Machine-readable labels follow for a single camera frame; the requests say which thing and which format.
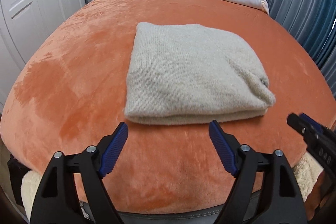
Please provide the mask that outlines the beige knit sweater black hearts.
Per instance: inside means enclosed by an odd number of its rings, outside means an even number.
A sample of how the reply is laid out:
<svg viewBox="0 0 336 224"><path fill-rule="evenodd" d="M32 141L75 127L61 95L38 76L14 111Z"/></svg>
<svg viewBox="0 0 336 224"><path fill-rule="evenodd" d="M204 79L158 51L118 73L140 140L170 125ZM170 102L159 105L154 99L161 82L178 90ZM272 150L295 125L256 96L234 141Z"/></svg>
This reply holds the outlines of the beige knit sweater black hearts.
<svg viewBox="0 0 336 224"><path fill-rule="evenodd" d="M259 117L276 102L252 47L200 24L137 25L125 117L140 124L197 124Z"/></svg>

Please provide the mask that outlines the cream fleece sleeve right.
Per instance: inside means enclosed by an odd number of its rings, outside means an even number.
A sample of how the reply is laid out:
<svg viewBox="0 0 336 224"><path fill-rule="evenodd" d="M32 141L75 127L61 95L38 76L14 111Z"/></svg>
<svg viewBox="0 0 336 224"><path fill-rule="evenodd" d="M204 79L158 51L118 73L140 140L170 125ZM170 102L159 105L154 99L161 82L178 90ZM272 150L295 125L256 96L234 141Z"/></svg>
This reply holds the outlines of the cream fleece sleeve right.
<svg viewBox="0 0 336 224"><path fill-rule="evenodd" d="M318 176L322 171L323 168L308 152L306 152L300 161L293 167L293 173L304 201L306 201L308 195L313 190Z"/></svg>

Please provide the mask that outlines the cream fleece sleeve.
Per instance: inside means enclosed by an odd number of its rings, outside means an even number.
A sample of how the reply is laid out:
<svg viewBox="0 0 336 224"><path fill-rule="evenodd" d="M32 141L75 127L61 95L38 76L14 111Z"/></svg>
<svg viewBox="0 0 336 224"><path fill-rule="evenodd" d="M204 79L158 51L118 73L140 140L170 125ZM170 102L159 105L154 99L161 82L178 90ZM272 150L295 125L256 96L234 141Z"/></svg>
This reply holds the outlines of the cream fleece sleeve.
<svg viewBox="0 0 336 224"><path fill-rule="evenodd" d="M22 178L21 197L27 219L30 221L34 198L41 182L42 176L37 172L28 171Z"/></svg>
<svg viewBox="0 0 336 224"><path fill-rule="evenodd" d="M308 152L306 152L300 161L293 167L293 173L304 201L306 201L308 195L313 190L318 176L322 171L323 168Z"/></svg>

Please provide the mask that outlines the cream fleece sleeve left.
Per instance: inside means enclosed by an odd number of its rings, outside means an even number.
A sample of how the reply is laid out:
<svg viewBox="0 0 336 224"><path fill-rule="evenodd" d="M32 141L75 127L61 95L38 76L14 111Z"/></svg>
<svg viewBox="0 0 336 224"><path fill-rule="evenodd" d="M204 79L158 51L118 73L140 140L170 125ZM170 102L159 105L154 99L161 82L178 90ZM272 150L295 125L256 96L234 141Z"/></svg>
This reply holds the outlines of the cream fleece sleeve left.
<svg viewBox="0 0 336 224"><path fill-rule="evenodd" d="M41 182L42 176L37 172L28 171L22 178L21 197L27 219L30 221L34 198Z"/></svg>

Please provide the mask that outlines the grey bed frame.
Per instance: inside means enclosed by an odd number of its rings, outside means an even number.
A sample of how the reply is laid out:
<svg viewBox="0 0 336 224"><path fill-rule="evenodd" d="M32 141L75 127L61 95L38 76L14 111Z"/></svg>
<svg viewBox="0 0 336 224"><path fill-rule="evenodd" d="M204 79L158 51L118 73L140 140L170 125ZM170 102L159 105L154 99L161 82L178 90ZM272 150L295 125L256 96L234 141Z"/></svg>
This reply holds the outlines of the grey bed frame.
<svg viewBox="0 0 336 224"><path fill-rule="evenodd" d="M260 190L252 193L251 199L247 208L247 212L244 215L244 221L253 217L256 206L260 197ZM90 220L94 220L92 211L89 204L86 202L81 203L81 208L83 214ZM124 223L144 223L144 224L156 224L156 223L214 223L214 221L219 216L223 205L210 207L207 209L191 211L186 213L177 214L136 214L136 213L126 213L118 212Z"/></svg>

